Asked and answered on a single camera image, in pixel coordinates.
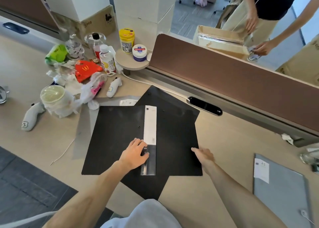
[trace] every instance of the open cardboard box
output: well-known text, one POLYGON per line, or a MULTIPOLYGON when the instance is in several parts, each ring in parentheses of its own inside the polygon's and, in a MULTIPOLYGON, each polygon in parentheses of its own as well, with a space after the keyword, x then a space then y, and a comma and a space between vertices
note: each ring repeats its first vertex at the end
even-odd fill
POLYGON ((244 39, 237 32, 199 25, 194 40, 201 47, 213 49, 245 61, 249 57, 248 49, 244 46, 244 39))

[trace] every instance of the white label strip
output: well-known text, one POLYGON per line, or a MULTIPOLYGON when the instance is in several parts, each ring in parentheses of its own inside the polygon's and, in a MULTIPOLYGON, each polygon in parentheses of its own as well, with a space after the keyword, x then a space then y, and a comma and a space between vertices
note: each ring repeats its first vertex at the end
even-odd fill
POLYGON ((156 145, 156 115, 157 107, 145 106, 143 139, 147 145, 156 145))
POLYGON ((269 183, 269 163, 259 158, 255 158, 254 178, 260 178, 266 183, 269 183))

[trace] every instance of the cable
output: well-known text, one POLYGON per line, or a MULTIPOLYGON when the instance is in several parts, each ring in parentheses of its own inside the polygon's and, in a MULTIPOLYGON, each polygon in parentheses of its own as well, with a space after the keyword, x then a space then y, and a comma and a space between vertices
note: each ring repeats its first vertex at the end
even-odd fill
POLYGON ((11 223, 8 223, 8 224, 0 225, 0 228, 14 228, 14 227, 17 227, 17 226, 21 226, 21 225, 30 223, 30 222, 32 222, 34 220, 38 220, 38 219, 40 219, 42 217, 54 215, 56 212, 57 211, 46 212, 46 213, 39 214, 39 215, 30 217, 30 218, 26 218, 24 220, 14 221, 14 222, 11 222, 11 223))
POLYGON ((234 31, 234 29, 242 22, 243 19, 245 19, 245 17, 248 15, 248 13, 244 16, 244 18, 241 19, 241 21, 233 28, 232 31, 234 31))
MULTIPOLYGON (((143 81, 139 81, 139 80, 130 78, 130 77, 126 76, 123 72, 122 72, 122 74, 123 74, 126 78, 128 78, 128 79, 130 79, 130 80, 133 80, 133 81, 136 81, 136 82, 139 82, 139 83, 148 84, 148 85, 154 85, 154 84, 152 84, 152 83, 146 83, 146 82, 143 82, 143 81)), ((184 98, 184 99, 186 99, 186 100, 189 101, 189 99, 188 99, 187 97, 185 97, 185 96, 183 96, 183 95, 180 95, 180 94, 178 94, 178 93, 176 93, 176 92, 173 92, 173 91, 170 91, 170 90, 167 90, 167 89, 163 89, 162 87, 159 87, 159 86, 156 86, 156 87, 159 88, 159 89, 161 89, 161 90, 163 90, 163 91, 165 91, 165 92, 167 92, 167 93, 171 93, 171 94, 177 95, 177 96, 179 96, 179 97, 181 97, 181 98, 184 98)))
POLYGON ((58 160, 66 153, 66 151, 69 149, 70 145, 68 146, 68 148, 64 151, 64 153, 63 153, 57 160, 54 160, 53 162, 51 162, 50 166, 51 166, 54 162, 58 161, 58 160))

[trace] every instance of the yellow lid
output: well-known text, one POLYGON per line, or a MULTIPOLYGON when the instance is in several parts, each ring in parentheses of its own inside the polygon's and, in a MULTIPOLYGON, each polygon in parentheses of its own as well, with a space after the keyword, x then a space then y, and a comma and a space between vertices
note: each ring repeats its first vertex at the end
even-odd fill
POLYGON ((135 33, 132 29, 124 28, 119 30, 119 35, 121 39, 131 40, 135 37, 135 33))

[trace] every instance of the beige desk surface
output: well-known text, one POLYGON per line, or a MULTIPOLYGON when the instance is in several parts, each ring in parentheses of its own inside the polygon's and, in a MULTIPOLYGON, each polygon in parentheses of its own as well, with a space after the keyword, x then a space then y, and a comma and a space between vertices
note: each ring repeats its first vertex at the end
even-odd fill
MULTIPOLYGON (((75 137, 79 115, 58 119, 44 113, 30 132, 20 129, 26 110, 39 101, 43 87, 52 79, 46 76, 45 53, 0 36, 0 85, 9 85, 10 99, 0 105, 0 145, 76 190, 83 190, 97 177, 82 176, 85 156, 74 158, 72 145, 52 166, 75 137)), ((123 80, 116 96, 141 96, 148 85, 123 80)), ((108 80, 100 97, 106 96, 108 80)), ((310 199, 315 223, 319 224, 319 176, 303 164, 298 149, 279 135, 224 113, 221 117, 201 111, 196 121, 199 145, 209 148, 216 162, 235 180, 252 191, 254 153, 304 174, 310 185, 310 199)), ((119 183, 107 207, 127 216, 143 199, 119 183)), ((209 177, 170 177, 159 201, 183 227, 229 227, 235 225, 209 177)))

